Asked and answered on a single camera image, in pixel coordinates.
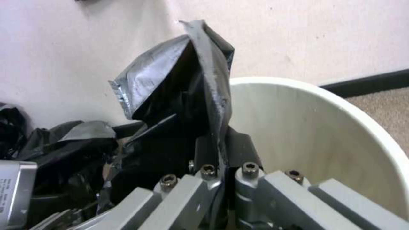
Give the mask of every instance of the gray metal bar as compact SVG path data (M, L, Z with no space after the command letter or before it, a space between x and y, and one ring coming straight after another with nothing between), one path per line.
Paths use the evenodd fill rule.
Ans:
M140 230L197 229L212 202L210 189L204 180L185 175Z
M0 160L0 229L21 229L36 179L34 162Z
M275 225L281 227L360 229L281 171L258 181L254 201Z
M91 229L94 225L98 224L106 215L108 215L111 212L111 210L107 210L97 216L94 216L93 218L82 222L81 224L78 224L74 227L68 228L68 230L88 230Z
M92 230L137 229L158 206L161 198L152 191L136 188L108 215L92 226Z
M308 190L363 229L409 229L408 222L335 179Z

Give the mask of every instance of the black plastic bag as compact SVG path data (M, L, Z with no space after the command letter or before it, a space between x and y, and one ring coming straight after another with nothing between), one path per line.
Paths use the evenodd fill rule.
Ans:
M234 48L204 21L182 24L187 35L140 55L110 82L125 116L146 125L115 159L101 192L100 212L137 186L153 189L164 174L186 174L201 136L211 140L207 154L219 159L215 165L224 174Z
M26 142L25 118L17 108L0 103L0 160L14 160Z
M115 135L99 121L67 122L31 133L17 157L38 165L27 226L55 212L95 203L104 183L103 166L117 148Z

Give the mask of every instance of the black baseboard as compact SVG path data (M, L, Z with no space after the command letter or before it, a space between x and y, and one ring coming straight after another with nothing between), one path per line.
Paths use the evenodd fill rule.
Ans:
M409 69L333 83L321 87L340 97L347 98L408 86Z

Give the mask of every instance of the black plastic sheet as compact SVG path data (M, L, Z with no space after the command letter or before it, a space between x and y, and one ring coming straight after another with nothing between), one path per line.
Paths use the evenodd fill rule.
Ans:
M25 118L14 106L0 102L0 160L14 160L26 142Z
M50 130L35 129L17 160L38 165L27 226L55 212L95 203L102 189L103 166L117 148L115 132L105 122L73 121Z
M206 137L223 175L231 117L229 74L234 48L204 21L181 22L187 35L137 57L110 81L125 116L146 125L124 144L99 200L102 212L136 186L153 189L160 177L188 173L196 139ZM221 189L220 202L224 189ZM215 202L217 210L220 203Z

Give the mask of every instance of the metal part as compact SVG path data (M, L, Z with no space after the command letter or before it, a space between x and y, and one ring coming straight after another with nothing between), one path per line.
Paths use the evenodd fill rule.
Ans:
M297 171L295 169L289 169L289 170L285 171L285 174L288 177L290 177L291 179L293 179L295 182L299 183L300 185L303 184L304 175L301 174L299 171Z
M244 169L238 169L235 173L236 181L236 227L238 229L260 229L270 228L268 225L269 219L256 208L253 199L257 188L258 179L265 174L262 170L258 170L256 177L248 178L244 175Z
M140 229L197 229L220 184L220 178L204 181L185 175Z
M0 229L21 229L36 179L34 162L0 160Z
M257 178L258 176L258 165L254 162L246 162L241 167L243 176L246 178Z
M178 178L176 177L175 174L167 174L163 176L159 181L160 187L162 191L164 192L171 191L173 187L176 186L177 183L178 183Z
M90 230L137 229L160 201L159 194L137 187Z
M194 162L194 160L189 161L188 169L189 169L189 174L190 175L195 174L195 162Z
M81 210L76 209L67 209L62 212L56 212L30 228L30 230L67 229L67 227L73 223L81 221L82 217L79 214L80 212Z
M258 180L254 201L275 225L301 229L360 229L281 171Z
M200 169L200 173L205 180L211 180L217 176L216 168L210 164L204 164Z
M105 211L85 222L82 222L81 224L78 224L74 227L68 228L68 230L89 230L91 229L94 225L98 224L106 215L108 215L111 212L111 210Z
M409 229L409 223L335 179L308 189L362 229Z

